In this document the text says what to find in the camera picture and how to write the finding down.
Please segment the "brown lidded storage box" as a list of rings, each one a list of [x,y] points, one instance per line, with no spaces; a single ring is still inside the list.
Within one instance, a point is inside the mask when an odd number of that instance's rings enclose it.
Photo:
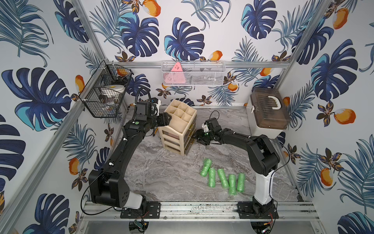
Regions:
[[[266,135],[275,139],[290,123],[283,99],[274,88],[254,88],[246,111],[253,136]]]

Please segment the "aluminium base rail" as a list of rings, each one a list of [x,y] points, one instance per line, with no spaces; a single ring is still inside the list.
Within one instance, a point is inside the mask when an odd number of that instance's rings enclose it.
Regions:
[[[262,215],[249,202],[148,202],[144,220],[155,221],[319,221],[311,202],[277,202]]]

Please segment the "clear top drawer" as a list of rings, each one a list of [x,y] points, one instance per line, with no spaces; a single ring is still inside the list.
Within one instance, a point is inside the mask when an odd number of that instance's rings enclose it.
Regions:
[[[189,136],[191,131],[195,128],[196,125],[196,119],[193,119],[189,127],[187,128],[186,135]]]

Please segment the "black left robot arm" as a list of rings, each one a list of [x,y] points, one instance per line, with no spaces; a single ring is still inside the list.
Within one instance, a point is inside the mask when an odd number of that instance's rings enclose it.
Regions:
[[[117,208],[140,209],[143,196],[130,191],[124,179],[127,166],[146,133],[157,127],[168,126],[172,117],[168,113],[130,120],[122,128],[123,136],[102,168],[89,174],[92,202]]]

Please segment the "white bowl in basket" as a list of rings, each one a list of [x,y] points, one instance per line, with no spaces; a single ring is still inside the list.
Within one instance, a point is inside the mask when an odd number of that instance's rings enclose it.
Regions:
[[[120,84],[107,85],[100,88],[100,94],[108,98],[120,96],[125,92],[125,86]]]

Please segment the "beige drawer organizer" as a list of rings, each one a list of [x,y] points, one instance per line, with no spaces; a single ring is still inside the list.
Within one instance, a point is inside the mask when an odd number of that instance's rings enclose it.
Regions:
[[[197,117],[197,110],[184,102],[173,100],[165,112],[171,115],[171,122],[168,126],[158,128],[162,145],[164,149],[184,156],[187,145],[184,143],[184,137],[187,128]]]

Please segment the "clear bottom drawer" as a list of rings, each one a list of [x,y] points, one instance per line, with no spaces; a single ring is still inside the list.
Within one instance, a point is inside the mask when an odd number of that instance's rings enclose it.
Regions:
[[[185,150],[184,150],[184,153],[185,155],[187,155],[192,147],[192,145],[194,144],[195,142],[195,138],[191,137],[189,142],[187,143],[186,147],[185,147]]]

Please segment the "clear drawer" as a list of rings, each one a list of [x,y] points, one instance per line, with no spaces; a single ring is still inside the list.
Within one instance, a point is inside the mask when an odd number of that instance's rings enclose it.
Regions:
[[[184,153],[185,155],[187,155],[192,147],[192,145],[194,144],[195,142],[195,138],[191,137],[189,142],[187,143],[186,147],[185,147],[185,150],[184,150]]]
[[[195,129],[189,129],[184,137],[184,143],[187,144],[194,134]]]
[[[191,131],[195,128],[196,125],[196,119],[193,119],[189,127],[187,128],[186,135],[189,136]]]

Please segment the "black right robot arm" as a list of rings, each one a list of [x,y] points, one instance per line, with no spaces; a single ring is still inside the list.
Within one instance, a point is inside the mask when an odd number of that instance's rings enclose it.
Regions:
[[[192,136],[199,144],[233,145],[247,151],[250,166],[256,173],[256,190],[252,201],[239,202],[237,213],[240,219],[277,219],[277,205],[272,197],[272,176],[278,168],[280,156],[271,139],[265,135],[248,136],[229,128],[222,128],[216,118],[202,124]]]

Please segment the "pink triangle sponge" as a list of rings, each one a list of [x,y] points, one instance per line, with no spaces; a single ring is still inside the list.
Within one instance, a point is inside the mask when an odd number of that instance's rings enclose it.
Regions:
[[[182,64],[177,62],[171,71],[166,72],[164,76],[164,82],[166,84],[185,84],[186,77],[182,69]]]

